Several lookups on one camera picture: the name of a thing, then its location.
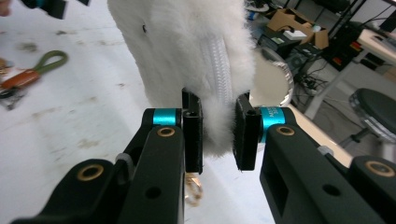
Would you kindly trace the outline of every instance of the desk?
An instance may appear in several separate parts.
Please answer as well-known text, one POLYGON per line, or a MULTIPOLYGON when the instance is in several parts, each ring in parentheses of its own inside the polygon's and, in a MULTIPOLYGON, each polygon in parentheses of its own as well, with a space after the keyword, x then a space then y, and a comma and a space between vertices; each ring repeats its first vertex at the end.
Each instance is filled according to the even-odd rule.
MULTIPOLYGON (((0 223, 36 215, 75 164, 91 158, 114 161, 149 107, 106 0, 89 7, 68 3, 64 21, 28 10, 20 1, 13 2, 11 17, 0 18, 0 57, 16 67, 33 66, 53 49, 70 56, 66 65, 29 87, 14 110, 0 107, 0 223), (36 50, 26 51, 24 43, 35 43, 36 50)), ((306 130, 349 164, 341 148, 295 113, 306 121, 306 130)), ((232 155, 205 159, 204 198, 198 207, 186 206, 188 223, 274 223, 259 181, 262 155, 261 150, 258 169, 244 173, 237 171, 232 155)))
POLYGON ((353 69, 361 62, 361 59, 363 59, 367 53, 373 53, 375 56, 386 60, 388 63, 393 65, 396 64, 396 53, 376 42, 374 40, 374 36, 376 35, 376 33, 370 30, 363 30, 361 32, 358 42, 361 44, 363 51, 340 74, 338 74, 335 79, 315 95, 314 99, 304 112, 309 119, 313 119, 315 117, 325 96, 349 73, 353 72, 353 69))

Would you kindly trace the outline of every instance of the green rope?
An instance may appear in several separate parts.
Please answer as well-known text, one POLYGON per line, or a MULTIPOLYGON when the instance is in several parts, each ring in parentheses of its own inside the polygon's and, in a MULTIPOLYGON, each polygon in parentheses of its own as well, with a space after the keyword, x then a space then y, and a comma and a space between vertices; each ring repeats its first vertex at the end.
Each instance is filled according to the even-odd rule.
POLYGON ((41 57, 40 61, 37 63, 37 65, 32 69, 37 71, 38 74, 43 75, 44 73, 46 73, 52 69, 55 69, 59 66, 64 65, 67 62, 68 58, 69 57, 67 56, 67 54, 65 52, 60 51, 60 50, 52 50, 52 51, 44 54, 43 57, 41 57), (52 57, 56 57, 56 56, 61 57, 61 59, 54 63, 49 63, 49 64, 45 65, 47 60, 49 60, 52 57))

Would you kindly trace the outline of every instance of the white zipper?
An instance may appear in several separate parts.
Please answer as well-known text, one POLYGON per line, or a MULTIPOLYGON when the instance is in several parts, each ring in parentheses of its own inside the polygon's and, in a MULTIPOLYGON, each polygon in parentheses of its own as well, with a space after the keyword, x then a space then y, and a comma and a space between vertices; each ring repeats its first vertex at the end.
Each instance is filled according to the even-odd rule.
POLYGON ((231 69, 222 36, 210 36, 200 45, 208 67, 210 85, 215 89, 217 98, 225 105, 233 104, 231 69))

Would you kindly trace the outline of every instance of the black equipment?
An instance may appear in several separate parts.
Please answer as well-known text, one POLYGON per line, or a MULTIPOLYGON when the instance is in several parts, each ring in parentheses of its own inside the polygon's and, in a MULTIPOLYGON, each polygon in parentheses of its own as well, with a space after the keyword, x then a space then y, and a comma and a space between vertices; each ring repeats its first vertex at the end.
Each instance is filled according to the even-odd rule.
POLYGON ((314 2, 333 13, 342 12, 349 6, 349 1, 347 0, 314 0, 314 2))
MULTIPOLYGON (((46 11, 49 16, 62 20, 64 18, 64 10, 66 9, 66 2, 64 0, 21 0, 27 7, 41 8, 46 11)), ((78 0, 80 3, 87 6, 90 0, 78 0)))
POLYGON ((322 50, 311 43, 299 45, 291 50, 286 63, 294 77, 306 74, 311 65, 319 58, 322 50))
POLYGON ((260 46, 272 49, 283 59, 286 59, 291 50, 300 42, 301 40, 289 40, 283 35, 282 31, 272 31, 268 27, 262 28, 262 35, 258 40, 260 46))
POLYGON ((362 51, 357 42, 363 26, 360 22, 350 21, 341 27, 329 41, 322 57, 338 71, 342 71, 352 59, 362 51))
MULTIPOLYGON (((182 223, 184 173, 203 168, 202 122, 200 99, 187 91, 183 109, 147 109, 114 165, 76 165, 40 214, 13 223, 182 223)), ((289 108, 253 108, 248 94, 236 101, 233 133, 239 170, 254 169, 266 142, 260 181, 277 223, 396 223, 395 164, 364 156, 347 169, 289 108)))
POLYGON ((396 10, 394 10, 392 14, 390 14, 388 18, 384 20, 381 25, 379 25, 379 27, 383 31, 392 33, 394 29, 396 29, 396 10))

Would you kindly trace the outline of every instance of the office chair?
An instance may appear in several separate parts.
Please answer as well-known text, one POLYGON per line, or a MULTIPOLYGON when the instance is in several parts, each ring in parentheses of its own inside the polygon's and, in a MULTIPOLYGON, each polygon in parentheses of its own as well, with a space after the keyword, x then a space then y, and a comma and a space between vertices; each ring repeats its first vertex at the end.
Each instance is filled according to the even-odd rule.
POLYGON ((396 145, 396 101, 378 91, 358 89, 349 97, 349 103, 365 128, 339 145, 346 148, 353 142, 359 143, 368 133, 373 133, 381 141, 385 159, 393 160, 388 157, 396 145))

